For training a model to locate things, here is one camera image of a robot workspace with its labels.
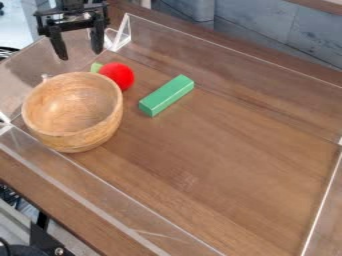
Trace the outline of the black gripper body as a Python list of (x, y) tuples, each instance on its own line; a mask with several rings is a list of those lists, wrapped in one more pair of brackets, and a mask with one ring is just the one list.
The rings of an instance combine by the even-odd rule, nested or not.
[(50, 9), (39, 9), (34, 13), (38, 23), (38, 33), (50, 36), (50, 27), (59, 26), (62, 32), (94, 27), (100, 19), (105, 28), (110, 24), (109, 3), (106, 1), (58, 1)]

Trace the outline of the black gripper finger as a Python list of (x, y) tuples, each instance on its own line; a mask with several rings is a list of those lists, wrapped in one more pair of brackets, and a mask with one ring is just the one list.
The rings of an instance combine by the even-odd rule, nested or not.
[(92, 48), (96, 54), (104, 51), (105, 44), (105, 21), (102, 19), (94, 22), (92, 29)]
[(67, 47), (62, 37), (62, 30), (59, 26), (50, 27), (50, 41), (51, 41), (57, 55), (62, 60), (67, 61), (69, 60)]

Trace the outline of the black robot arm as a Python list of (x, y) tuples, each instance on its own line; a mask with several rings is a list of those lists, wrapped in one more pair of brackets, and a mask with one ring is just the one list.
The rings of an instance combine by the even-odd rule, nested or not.
[(55, 0), (57, 6), (37, 10), (38, 34), (50, 38), (58, 57), (67, 61), (69, 52), (62, 33), (89, 29), (92, 49), (101, 54), (105, 48), (105, 31), (110, 25), (106, 0)]

